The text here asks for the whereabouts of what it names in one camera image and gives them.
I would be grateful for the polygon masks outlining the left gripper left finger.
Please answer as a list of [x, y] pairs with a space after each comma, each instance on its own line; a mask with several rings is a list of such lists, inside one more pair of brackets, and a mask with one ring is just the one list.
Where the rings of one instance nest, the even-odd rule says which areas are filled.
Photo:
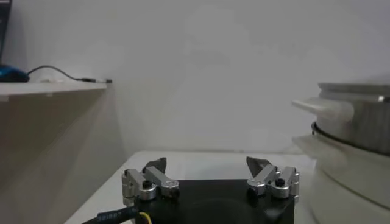
[[180, 194], [178, 180], [166, 176], [167, 158], [149, 161], [141, 171], [126, 169], [122, 176], [122, 201], [125, 206], [136, 201], [152, 201], [158, 196], [177, 198]]

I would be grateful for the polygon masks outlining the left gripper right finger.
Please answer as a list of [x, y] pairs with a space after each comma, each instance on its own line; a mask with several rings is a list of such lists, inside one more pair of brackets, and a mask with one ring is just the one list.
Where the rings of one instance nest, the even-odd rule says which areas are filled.
[[250, 156], [246, 163], [252, 175], [247, 186], [256, 197], [269, 194], [279, 200], [292, 197], [295, 203], [299, 201], [299, 172], [295, 167], [279, 169], [266, 159]]

